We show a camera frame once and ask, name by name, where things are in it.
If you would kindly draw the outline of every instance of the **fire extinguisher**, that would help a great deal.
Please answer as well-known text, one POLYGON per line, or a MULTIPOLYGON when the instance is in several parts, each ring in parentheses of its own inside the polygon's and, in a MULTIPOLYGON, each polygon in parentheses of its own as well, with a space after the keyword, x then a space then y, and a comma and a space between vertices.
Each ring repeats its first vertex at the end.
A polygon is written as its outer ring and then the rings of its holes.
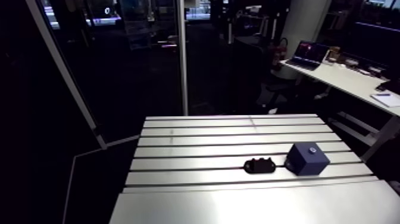
POLYGON ((272 69, 275 71, 280 71, 282 65, 279 61, 284 60, 286 53, 288 51, 288 40, 286 38, 282 38, 279 42, 279 46, 274 48, 274 56, 272 59, 272 69))

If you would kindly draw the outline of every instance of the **laptop screen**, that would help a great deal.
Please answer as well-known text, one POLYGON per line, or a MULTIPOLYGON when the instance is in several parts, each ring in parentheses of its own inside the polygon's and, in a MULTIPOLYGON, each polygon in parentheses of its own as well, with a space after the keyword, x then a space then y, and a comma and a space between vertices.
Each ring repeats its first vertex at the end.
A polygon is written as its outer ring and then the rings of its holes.
POLYGON ((293 58, 310 63, 320 64, 327 51, 328 46, 319 43, 300 41, 293 58))

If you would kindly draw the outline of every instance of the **notebook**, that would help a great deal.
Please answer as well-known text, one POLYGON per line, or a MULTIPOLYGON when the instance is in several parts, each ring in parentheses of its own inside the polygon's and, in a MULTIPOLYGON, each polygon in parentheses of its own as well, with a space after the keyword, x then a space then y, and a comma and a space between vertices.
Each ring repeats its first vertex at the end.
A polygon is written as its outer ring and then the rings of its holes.
POLYGON ((400 97, 395 94, 371 94, 371 97, 387 107, 400 107, 400 97))

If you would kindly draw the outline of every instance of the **laptop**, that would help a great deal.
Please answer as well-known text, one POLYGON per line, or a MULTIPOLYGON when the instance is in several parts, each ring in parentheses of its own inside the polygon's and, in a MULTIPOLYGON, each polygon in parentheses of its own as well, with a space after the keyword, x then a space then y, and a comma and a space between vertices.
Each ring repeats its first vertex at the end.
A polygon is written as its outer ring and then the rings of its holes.
POLYGON ((308 70, 315 70, 320 66, 329 47, 313 42, 300 41, 299 46, 288 64, 308 70))

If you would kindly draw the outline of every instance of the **white pillar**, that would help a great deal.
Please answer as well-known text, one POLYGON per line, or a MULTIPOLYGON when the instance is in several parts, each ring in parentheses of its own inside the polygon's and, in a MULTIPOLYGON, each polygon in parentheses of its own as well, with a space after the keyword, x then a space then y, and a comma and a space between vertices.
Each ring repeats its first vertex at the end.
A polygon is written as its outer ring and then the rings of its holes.
MULTIPOLYGON (((286 58, 291 58, 300 41, 315 41, 332 0, 292 0, 282 37, 289 41, 286 58)), ((276 76, 296 79, 297 72, 283 67, 276 76)))

